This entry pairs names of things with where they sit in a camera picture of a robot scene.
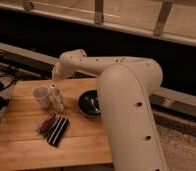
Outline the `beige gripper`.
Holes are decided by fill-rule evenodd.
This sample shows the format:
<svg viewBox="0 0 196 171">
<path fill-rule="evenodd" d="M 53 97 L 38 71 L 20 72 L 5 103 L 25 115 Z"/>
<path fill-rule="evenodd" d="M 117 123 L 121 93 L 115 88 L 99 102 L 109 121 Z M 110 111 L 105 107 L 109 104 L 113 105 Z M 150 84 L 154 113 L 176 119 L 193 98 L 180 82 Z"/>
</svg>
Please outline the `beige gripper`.
<svg viewBox="0 0 196 171">
<path fill-rule="evenodd" d="M 71 70 L 66 66 L 62 66 L 60 63 L 57 63 L 52 70 L 52 79 L 53 80 L 63 80 L 71 76 Z"/>
</svg>

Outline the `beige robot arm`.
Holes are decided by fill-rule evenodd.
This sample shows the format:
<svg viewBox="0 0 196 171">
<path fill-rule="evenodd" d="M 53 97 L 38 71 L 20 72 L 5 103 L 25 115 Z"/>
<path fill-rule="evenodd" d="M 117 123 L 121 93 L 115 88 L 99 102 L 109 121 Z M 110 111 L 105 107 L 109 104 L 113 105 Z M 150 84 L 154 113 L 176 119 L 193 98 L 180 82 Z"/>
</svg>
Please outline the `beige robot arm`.
<svg viewBox="0 0 196 171">
<path fill-rule="evenodd" d="M 168 171 L 149 96 L 161 85 L 163 73 L 153 59 L 89 57 L 78 49 L 63 53 L 52 77 L 73 72 L 98 77 L 98 102 L 115 171 Z"/>
</svg>

